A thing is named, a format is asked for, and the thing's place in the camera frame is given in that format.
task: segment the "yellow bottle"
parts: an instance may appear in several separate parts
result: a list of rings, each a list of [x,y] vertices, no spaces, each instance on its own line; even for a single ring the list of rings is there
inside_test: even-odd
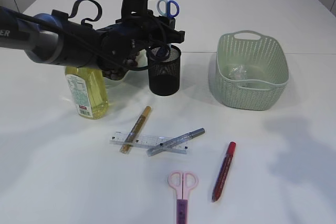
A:
[[[109,101],[101,70],[65,67],[65,76],[78,114],[89,119],[104,116]]]

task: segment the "scissors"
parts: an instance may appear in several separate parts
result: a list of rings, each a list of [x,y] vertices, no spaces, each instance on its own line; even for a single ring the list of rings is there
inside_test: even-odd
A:
[[[164,2],[165,3],[165,8],[166,10],[163,12],[160,9],[160,3]],[[171,14],[171,4],[174,4],[176,7],[176,13],[175,14]],[[160,15],[167,17],[167,18],[175,18],[179,13],[180,13],[180,7],[179,4],[173,0],[159,0],[156,4],[157,7],[157,11],[160,13]]]
[[[179,175],[179,184],[173,182],[173,176]],[[187,176],[194,178],[194,183],[187,185]],[[188,214],[188,197],[192,189],[198,185],[198,178],[192,172],[182,172],[180,170],[173,171],[168,177],[168,184],[176,190],[176,224],[187,224]]]

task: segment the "ruler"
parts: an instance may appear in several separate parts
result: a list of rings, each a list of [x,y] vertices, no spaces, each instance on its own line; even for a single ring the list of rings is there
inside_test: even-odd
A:
[[[110,144],[123,145],[129,134],[130,134],[129,132],[116,131],[110,138]],[[172,139],[172,137],[138,135],[132,143],[127,144],[137,148],[150,149],[155,147],[159,150],[164,150],[166,152],[187,154],[188,141],[174,147],[165,146],[164,143],[170,139]]]

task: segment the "green plastic basket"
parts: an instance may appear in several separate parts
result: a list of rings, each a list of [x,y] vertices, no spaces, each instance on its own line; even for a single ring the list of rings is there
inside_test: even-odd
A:
[[[260,38],[240,39],[238,34]],[[246,70],[245,79],[230,79],[230,71],[239,66]],[[219,39],[215,92],[224,105],[268,110],[281,96],[288,78],[285,54],[274,38],[246,30],[225,34]]]

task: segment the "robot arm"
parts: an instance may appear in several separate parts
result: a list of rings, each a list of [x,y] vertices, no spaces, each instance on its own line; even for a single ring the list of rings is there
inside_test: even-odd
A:
[[[81,24],[69,21],[82,1],[97,6],[97,17],[85,18]],[[93,0],[77,0],[70,15],[53,10],[51,15],[30,17],[0,7],[0,47],[25,50],[37,63],[113,71],[122,79],[128,70],[148,69],[137,67],[139,51],[147,50],[160,62],[169,55],[168,44],[184,41],[184,31],[174,30],[175,19],[156,17],[147,5],[148,0],[123,0],[121,19],[98,30],[86,22],[95,22],[102,15],[101,6]],[[161,47],[157,55],[150,51],[154,45]]]

